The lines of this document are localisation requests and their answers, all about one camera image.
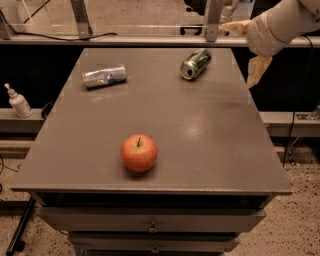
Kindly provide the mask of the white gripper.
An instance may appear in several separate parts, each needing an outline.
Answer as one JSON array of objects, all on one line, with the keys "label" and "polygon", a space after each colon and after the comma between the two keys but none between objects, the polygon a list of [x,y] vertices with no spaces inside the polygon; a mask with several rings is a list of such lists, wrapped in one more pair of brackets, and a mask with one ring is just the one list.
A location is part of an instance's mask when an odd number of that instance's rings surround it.
[{"label": "white gripper", "polygon": [[287,16],[271,11],[250,20],[233,21],[219,26],[220,31],[234,35],[246,35],[246,41],[251,52],[256,55],[249,60],[247,85],[249,88],[257,85],[270,66],[273,56],[288,43]]}]

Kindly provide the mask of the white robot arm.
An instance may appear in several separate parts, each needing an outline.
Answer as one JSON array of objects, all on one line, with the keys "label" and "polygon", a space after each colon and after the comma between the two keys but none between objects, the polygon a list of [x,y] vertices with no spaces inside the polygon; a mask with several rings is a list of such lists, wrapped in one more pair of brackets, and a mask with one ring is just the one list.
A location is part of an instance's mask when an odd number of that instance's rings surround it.
[{"label": "white robot arm", "polygon": [[244,36],[255,54],[248,63],[247,85],[255,86],[273,56],[295,38],[320,29],[320,0],[281,0],[251,20],[222,23],[219,29]]}]

